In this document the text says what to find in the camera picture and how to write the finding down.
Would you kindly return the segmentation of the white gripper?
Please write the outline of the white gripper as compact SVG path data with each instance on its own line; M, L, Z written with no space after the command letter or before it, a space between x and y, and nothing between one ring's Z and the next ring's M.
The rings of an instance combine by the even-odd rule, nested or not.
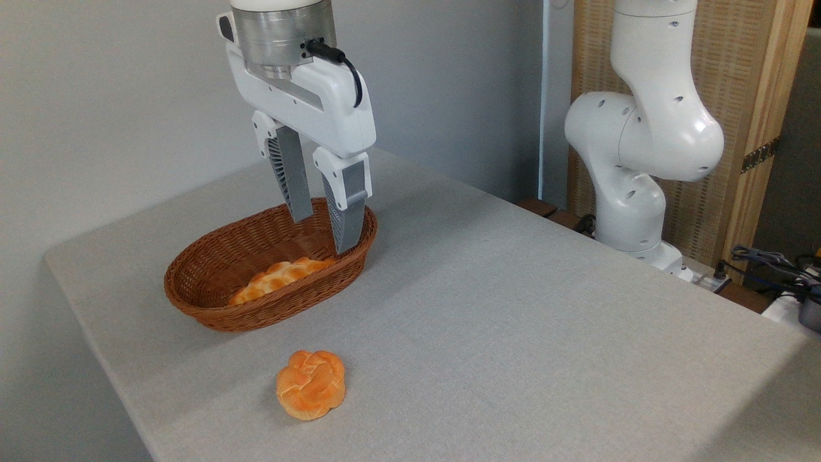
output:
M373 195L369 156L375 124L364 79L337 49L332 12L226 12L218 30L235 84L255 111L259 152L270 161L295 223L314 211L300 135L322 147L337 254L360 242Z

